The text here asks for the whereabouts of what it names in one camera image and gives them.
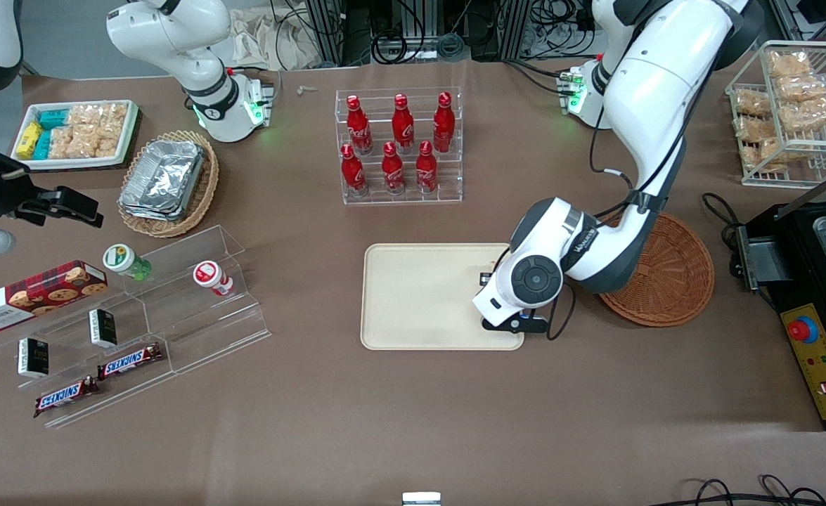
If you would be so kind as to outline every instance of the coca-cola bottle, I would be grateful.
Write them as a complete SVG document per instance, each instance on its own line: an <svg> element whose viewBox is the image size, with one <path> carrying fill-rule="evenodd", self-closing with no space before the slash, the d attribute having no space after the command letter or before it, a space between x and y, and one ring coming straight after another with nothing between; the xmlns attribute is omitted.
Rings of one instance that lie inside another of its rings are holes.
<svg viewBox="0 0 826 506"><path fill-rule="evenodd" d="M451 94L442 91L438 95L438 110L434 112L434 150L438 153L451 150L456 122L457 118L451 111Z"/></svg>
<svg viewBox="0 0 826 506"><path fill-rule="evenodd" d="M397 151L402 155L413 152L413 115L406 107L406 95L398 93L394 96L394 116L391 117L391 127L394 129L394 142Z"/></svg>
<svg viewBox="0 0 826 506"><path fill-rule="evenodd" d="M415 182L419 191L428 195L438 189L438 160L432 154L432 144L422 141L419 145L419 158L415 161Z"/></svg>
<svg viewBox="0 0 826 506"><path fill-rule="evenodd" d="M391 195L402 195L406 192L404 183L404 163L397 156L397 147L394 142L385 142L385 157L381 159L381 170L385 173L385 186Z"/></svg>
<svg viewBox="0 0 826 506"><path fill-rule="evenodd" d="M362 162L354 154L354 147L345 143L341 147L341 174L347 182L347 189L351 197L361 197L368 193L366 175L362 172Z"/></svg>
<svg viewBox="0 0 826 506"><path fill-rule="evenodd" d="M372 131L368 128L368 118L359 106L359 97L347 97L347 129L351 132L351 142L359 156L372 153Z"/></svg>

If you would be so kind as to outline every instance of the bottle lid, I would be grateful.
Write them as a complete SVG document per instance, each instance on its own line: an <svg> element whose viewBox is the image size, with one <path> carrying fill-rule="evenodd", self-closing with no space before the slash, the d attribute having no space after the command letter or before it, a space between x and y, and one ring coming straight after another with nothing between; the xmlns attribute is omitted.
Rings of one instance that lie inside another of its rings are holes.
<svg viewBox="0 0 826 506"><path fill-rule="evenodd" d="M103 254L103 266L113 272L129 270L134 263L134 250L125 244L114 244Z"/></svg>
<svg viewBox="0 0 826 506"><path fill-rule="evenodd" d="M220 278L222 278L222 268L212 260L200 262L194 268L194 281L204 288L213 288L218 285Z"/></svg>

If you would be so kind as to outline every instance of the blue package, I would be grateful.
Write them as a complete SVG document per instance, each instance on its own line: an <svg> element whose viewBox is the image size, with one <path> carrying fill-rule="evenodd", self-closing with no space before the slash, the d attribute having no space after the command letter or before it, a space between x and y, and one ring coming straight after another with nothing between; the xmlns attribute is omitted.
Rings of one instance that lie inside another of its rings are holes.
<svg viewBox="0 0 826 506"><path fill-rule="evenodd" d="M66 116L69 115L68 109L56 109L55 111L41 112L37 124L41 125L43 129L53 129L62 126L66 123Z"/></svg>
<svg viewBox="0 0 826 506"><path fill-rule="evenodd" d="M37 144L34 145L34 154L31 160L47 160L47 154L50 153L50 131L46 129L41 136L37 138Z"/></svg>

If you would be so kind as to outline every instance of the brown round basket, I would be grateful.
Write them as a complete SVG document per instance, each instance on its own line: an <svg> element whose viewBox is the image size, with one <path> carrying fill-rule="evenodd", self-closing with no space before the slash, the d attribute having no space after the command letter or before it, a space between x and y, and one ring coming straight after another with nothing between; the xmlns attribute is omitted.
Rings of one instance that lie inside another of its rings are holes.
<svg viewBox="0 0 826 506"><path fill-rule="evenodd" d="M209 210L209 205L213 203L213 193L216 192L216 184L219 182L219 161L216 160L216 153L213 153L213 147L210 146L209 141L203 138L200 134L195 134L193 131L170 131L168 134L163 134L154 141L192 141L198 146L202 146L204 150L203 164L200 167L202 171L200 177L197 179L197 186L194 187L194 193L191 195L191 203L188 205L188 211L185 217L180 221L162 221L162 220L148 220L147 218L138 218L127 214L122 207L120 207L120 216L126 222L126 225L137 233L147 234L161 239L168 237L175 237L187 233L187 231L196 227L203 215ZM141 150L134 155L132 162L129 165L129 170L126 172L122 188L126 187L129 179L134 172L134 166L137 165L137 160L145 152L150 142L145 144Z"/></svg>
<svg viewBox="0 0 826 506"><path fill-rule="evenodd" d="M674 327L703 311L715 282L703 241L682 221L660 214L628 284L601 294L610 309L648 327Z"/></svg>

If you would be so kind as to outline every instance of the red emergency button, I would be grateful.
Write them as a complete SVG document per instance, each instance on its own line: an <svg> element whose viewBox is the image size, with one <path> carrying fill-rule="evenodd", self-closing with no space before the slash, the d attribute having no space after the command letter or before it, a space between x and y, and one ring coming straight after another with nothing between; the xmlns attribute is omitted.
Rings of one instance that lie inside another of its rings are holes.
<svg viewBox="0 0 826 506"><path fill-rule="evenodd" d="M798 342L812 344L818 339L818 327L815 326L815 321L808 316L799 316L788 323L788 335Z"/></svg>

